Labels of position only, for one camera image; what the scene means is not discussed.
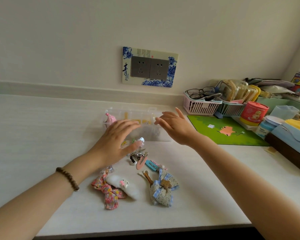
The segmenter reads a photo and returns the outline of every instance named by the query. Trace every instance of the red container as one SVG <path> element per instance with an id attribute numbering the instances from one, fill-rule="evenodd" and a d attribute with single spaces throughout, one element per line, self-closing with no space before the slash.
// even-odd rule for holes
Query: red container
<path id="1" fill-rule="evenodd" d="M 266 115 L 269 107 L 257 102 L 248 102 L 243 112 L 241 113 L 240 120 L 247 125 L 258 126 Z"/>

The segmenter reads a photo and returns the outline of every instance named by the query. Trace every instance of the wooden bead bracelet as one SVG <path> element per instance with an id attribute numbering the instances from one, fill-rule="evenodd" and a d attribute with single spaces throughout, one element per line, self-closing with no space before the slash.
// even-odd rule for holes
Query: wooden bead bracelet
<path id="1" fill-rule="evenodd" d="M 79 186 L 76 184 L 76 182 L 74 181 L 74 179 L 72 178 L 70 173 L 68 173 L 63 168 L 60 168 L 60 167 L 56 168 L 56 172 L 62 173 L 68 179 L 68 181 L 70 182 L 70 184 L 71 184 L 72 188 L 74 189 L 74 191 L 79 190 Z"/>

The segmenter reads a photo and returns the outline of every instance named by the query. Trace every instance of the cartoon mouse pad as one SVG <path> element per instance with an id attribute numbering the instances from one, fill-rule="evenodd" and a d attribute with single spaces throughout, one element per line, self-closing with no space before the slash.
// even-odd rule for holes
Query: cartoon mouse pad
<path id="1" fill-rule="evenodd" d="M 218 119 L 202 115 L 188 115 L 196 130 L 211 138 L 216 144 L 268 146 L 261 137 L 254 132 L 243 128 L 230 117 Z"/>

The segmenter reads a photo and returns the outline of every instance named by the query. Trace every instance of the desk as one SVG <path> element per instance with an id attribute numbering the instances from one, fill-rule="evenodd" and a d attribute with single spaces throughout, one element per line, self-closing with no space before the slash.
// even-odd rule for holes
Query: desk
<path id="1" fill-rule="evenodd" d="M 110 107 L 147 109 L 149 105 L 0 95 L 0 206 L 90 149 L 103 133 L 101 117 Z M 174 111 L 170 106 L 156 107 Z M 220 146 L 300 206 L 300 170 L 286 158 L 258 146 Z M 152 205 L 147 182 L 124 158 L 114 168 L 136 183 L 140 200 L 120 200 L 118 209 L 105 210 L 104 195 L 90 186 L 96 173 L 80 184 L 80 191 L 62 204 L 38 236 L 93 237 L 250 226 L 224 186 L 191 148 L 151 141 L 146 141 L 144 148 L 149 159 L 168 167 L 180 183 L 173 191 L 172 207 Z"/>

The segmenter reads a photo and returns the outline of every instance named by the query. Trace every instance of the floral fabric bow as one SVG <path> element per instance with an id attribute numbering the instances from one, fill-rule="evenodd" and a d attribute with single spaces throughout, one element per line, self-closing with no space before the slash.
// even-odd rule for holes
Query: floral fabric bow
<path id="1" fill-rule="evenodd" d="M 179 188 L 177 180 L 166 170 L 159 168 L 159 179 L 153 182 L 150 187 L 150 197 L 156 205 L 158 203 L 164 206 L 172 206 L 173 196 L 171 191 Z"/>
<path id="2" fill-rule="evenodd" d="M 97 177 L 92 183 L 92 187 L 104 193 L 104 206 L 108 210 L 114 210 L 119 206 L 119 198 L 126 198 L 127 194 L 119 188 L 115 188 L 106 182 L 107 173 Z"/>

